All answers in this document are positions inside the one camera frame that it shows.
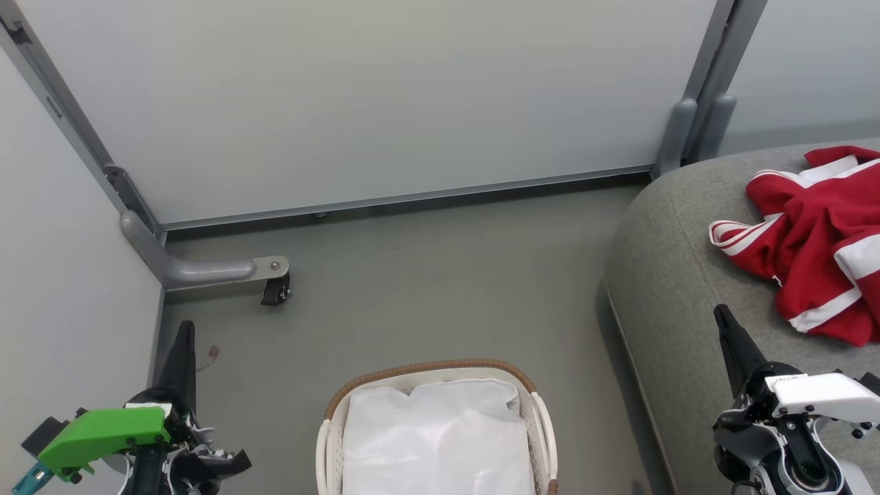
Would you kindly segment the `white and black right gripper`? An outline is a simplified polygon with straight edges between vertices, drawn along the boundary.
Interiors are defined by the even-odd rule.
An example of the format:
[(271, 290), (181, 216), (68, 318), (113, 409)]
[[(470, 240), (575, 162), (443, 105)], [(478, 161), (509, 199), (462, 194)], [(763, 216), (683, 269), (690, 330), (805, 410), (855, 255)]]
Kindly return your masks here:
[(714, 424), (714, 441), (785, 442), (794, 435), (811, 442), (820, 417), (850, 423), (862, 435), (877, 428), (871, 374), (855, 380), (842, 373), (798, 373), (788, 364), (767, 362), (729, 306), (714, 308), (714, 322), (734, 397)]

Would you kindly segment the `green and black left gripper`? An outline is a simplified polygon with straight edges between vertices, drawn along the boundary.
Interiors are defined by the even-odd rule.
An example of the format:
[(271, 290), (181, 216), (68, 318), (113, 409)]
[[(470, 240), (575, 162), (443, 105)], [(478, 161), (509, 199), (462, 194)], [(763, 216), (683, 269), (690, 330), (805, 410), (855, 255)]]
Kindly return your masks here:
[(91, 464), (122, 459), (126, 483), (222, 483), (252, 469), (246, 451), (216, 448), (196, 417), (196, 335), (183, 320), (158, 378), (119, 408), (79, 408), (75, 419), (38, 427), (38, 464), (79, 483)]

